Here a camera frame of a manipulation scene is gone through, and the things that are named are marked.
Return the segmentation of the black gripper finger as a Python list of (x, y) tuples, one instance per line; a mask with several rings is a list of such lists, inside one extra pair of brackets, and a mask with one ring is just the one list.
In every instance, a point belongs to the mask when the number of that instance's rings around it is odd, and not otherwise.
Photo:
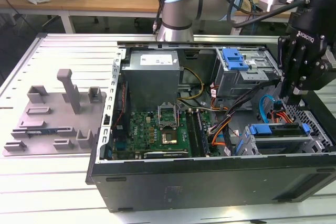
[(304, 45), (288, 44), (285, 53), (285, 98), (287, 105), (298, 105), (301, 97), (308, 93), (303, 89), (307, 48)]
[(286, 60), (287, 60), (287, 52), (290, 44), (289, 36), (280, 36), (278, 40), (278, 69), (281, 70), (281, 89), (280, 89), (280, 98), (284, 98), (286, 96), (287, 90), (287, 79), (286, 79)]

